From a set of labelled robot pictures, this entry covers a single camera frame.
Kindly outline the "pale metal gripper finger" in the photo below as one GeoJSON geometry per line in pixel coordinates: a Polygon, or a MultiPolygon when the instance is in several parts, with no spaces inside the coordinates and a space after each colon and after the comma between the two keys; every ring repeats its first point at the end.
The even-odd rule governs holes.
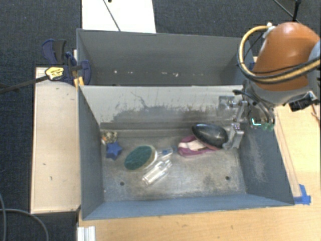
{"type": "Polygon", "coordinates": [[[219,96],[218,105],[216,107],[216,116],[222,121],[233,121],[236,116],[235,96],[219,96]]]}
{"type": "Polygon", "coordinates": [[[230,132],[228,134],[228,141],[223,144],[225,150],[240,147],[240,143],[244,137],[244,130],[241,127],[240,123],[231,124],[230,132]]]}

